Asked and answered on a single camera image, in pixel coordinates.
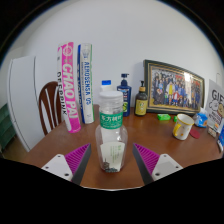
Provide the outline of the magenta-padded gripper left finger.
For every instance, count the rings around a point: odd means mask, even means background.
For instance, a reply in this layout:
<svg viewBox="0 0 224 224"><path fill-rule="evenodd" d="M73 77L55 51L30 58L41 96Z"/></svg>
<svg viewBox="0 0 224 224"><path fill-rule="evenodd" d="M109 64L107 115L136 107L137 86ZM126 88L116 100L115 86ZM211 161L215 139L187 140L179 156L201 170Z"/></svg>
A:
<svg viewBox="0 0 224 224"><path fill-rule="evenodd" d="M79 185L90 155L91 145L86 144L66 155L57 154L42 169Z"/></svg>

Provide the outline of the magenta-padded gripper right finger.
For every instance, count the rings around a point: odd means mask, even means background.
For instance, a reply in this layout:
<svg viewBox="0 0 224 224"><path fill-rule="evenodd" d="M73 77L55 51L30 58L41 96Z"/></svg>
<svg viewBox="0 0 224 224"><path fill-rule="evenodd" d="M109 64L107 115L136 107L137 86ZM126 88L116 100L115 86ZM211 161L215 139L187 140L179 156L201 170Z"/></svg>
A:
<svg viewBox="0 0 224 224"><path fill-rule="evenodd" d="M133 154L145 185L182 169L168 154L159 155L137 143L133 144Z"/></svg>

